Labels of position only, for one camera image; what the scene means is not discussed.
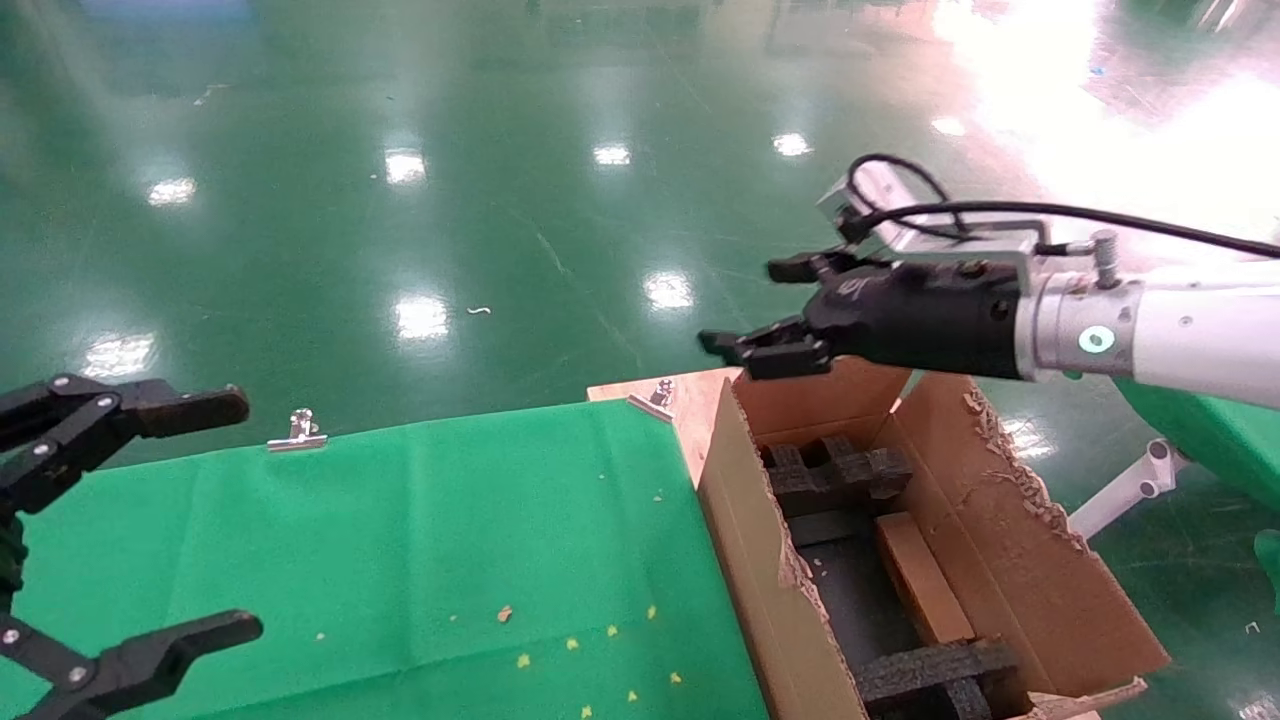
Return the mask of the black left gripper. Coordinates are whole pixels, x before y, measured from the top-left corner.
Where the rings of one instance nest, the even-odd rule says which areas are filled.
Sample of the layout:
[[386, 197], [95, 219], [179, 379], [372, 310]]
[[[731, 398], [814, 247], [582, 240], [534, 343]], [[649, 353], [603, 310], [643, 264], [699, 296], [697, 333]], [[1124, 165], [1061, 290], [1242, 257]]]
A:
[[[1, 400], [1, 594], [23, 587], [27, 560], [18, 512], [42, 512], [134, 439], [186, 436], [246, 421], [237, 386], [182, 393], [161, 379], [108, 384], [55, 375]], [[264, 633], [251, 612], [218, 612], [134, 635], [90, 657], [20, 619], [3, 615], [3, 657], [50, 684], [23, 719], [109, 719], [177, 693], [201, 657]]]

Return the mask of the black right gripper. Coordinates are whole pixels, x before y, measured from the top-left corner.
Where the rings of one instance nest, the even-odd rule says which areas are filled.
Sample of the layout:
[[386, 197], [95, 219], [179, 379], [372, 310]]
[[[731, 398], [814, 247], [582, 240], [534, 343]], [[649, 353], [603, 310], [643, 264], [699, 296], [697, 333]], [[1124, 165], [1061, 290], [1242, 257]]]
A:
[[978, 275], [957, 266], [870, 266], [846, 249], [774, 258], [771, 282], [822, 284], [800, 316], [746, 334], [704, 329], [704, 354], [751, 380], [822, 375], [835, 356], [908, 369], [1019, 379], [1018, 305], [1012, 266]]

